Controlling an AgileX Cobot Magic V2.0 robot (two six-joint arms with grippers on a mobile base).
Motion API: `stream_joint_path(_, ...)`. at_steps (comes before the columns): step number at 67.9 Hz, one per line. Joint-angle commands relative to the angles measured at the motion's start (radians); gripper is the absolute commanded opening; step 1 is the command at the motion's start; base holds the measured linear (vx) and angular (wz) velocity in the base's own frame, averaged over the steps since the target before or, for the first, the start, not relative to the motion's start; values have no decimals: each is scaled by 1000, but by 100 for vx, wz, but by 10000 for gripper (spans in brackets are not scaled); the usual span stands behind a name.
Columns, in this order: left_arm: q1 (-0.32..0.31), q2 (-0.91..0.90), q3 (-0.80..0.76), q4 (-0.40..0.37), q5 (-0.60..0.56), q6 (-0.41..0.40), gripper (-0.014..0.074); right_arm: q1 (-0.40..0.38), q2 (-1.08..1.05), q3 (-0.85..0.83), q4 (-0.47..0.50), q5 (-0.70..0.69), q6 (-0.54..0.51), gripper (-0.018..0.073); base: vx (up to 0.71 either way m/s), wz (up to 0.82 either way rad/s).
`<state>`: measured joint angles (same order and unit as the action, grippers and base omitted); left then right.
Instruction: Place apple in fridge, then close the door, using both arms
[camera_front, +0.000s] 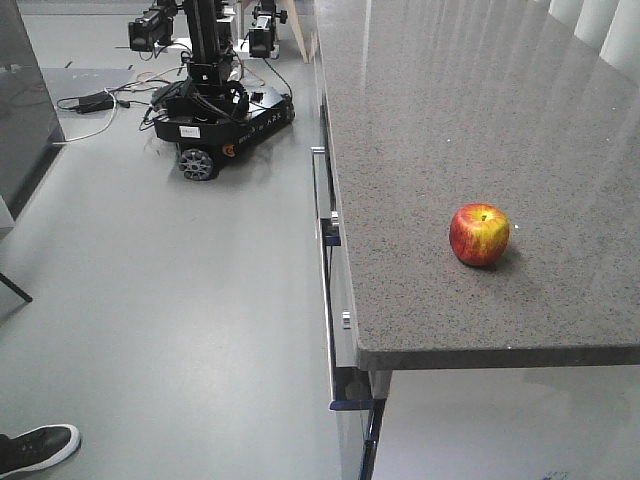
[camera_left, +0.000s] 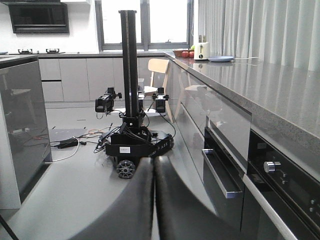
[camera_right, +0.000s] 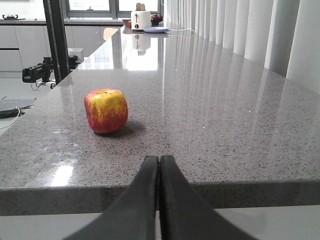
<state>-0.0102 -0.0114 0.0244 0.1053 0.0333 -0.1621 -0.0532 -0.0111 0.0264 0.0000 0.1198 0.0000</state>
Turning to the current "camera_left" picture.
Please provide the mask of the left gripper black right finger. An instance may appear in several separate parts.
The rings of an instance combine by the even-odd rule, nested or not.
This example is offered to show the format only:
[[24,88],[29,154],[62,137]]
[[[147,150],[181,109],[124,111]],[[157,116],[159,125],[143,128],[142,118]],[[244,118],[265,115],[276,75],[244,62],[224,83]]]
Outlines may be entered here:
[[155,200],[161,240],[244,240],[186,186],[170,159],[154,160]]

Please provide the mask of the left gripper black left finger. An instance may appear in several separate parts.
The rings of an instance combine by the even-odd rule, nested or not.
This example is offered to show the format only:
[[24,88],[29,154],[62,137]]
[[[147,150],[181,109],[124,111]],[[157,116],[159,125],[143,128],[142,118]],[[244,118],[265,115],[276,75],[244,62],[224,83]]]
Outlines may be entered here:
[[154,165],[143,157],[111,206],[72,240],[149,240],[154,211]]

